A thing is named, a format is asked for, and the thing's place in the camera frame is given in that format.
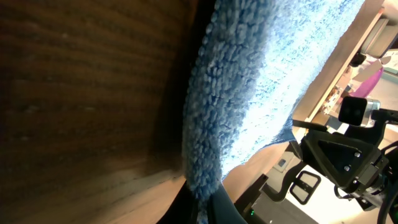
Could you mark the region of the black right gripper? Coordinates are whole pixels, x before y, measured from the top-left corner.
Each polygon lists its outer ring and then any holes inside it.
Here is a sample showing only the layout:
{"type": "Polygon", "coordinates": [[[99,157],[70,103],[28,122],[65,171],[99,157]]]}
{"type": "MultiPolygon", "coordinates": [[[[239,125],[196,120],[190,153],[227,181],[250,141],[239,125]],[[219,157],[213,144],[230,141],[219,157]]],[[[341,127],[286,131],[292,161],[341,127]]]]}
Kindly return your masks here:
{"type": "Polygon", "coordinates": [[[328,178],[335,190],[346,192],[363,210],[378,207],[382,212],[397,211],[397,143],[378,146],[388,124],[397,124],[397,112],[372,112],[371,128],[350,126],[344,134],[331,134],[326,126],[293,120],[293,126],[308,129],[299,144],[289,142],[295,156],[328,178]]]}

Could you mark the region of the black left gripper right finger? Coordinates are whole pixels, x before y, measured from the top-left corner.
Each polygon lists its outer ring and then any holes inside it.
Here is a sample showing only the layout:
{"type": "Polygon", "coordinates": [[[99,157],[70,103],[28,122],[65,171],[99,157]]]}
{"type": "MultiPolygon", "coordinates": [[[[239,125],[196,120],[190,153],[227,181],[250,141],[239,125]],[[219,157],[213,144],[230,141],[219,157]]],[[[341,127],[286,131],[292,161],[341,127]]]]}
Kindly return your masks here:
{"type": "Polygon", "coordinates": [[[209,197],[207,217],[209,224],[247,224],[222,185],[209,197]]]}

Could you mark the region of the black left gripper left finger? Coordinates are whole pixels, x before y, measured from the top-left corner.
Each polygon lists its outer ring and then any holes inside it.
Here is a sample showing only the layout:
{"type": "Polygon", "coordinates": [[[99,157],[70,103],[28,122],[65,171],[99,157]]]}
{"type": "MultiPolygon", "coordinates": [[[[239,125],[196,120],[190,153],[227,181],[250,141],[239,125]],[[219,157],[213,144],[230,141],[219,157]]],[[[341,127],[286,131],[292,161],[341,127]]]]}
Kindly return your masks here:
{"type": "Polygon", "coordinates": [[[169,209],[157,224],[196,224],[198,217],[198,200],[184,182],[169,209]]]}

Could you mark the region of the blue microfiber cloth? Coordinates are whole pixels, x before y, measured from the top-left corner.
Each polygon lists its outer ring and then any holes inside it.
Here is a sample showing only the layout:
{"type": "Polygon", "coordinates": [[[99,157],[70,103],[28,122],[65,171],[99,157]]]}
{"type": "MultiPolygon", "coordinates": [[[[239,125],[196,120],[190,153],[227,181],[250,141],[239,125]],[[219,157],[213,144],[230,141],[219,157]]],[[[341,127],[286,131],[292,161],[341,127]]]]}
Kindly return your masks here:
{"type": "Polygon", "coordinates": [[[195,223],[224,178],[261,149],[292,141],[292,117],[358,0],[217,0],[183,108],[182,156],[195,223]]]}

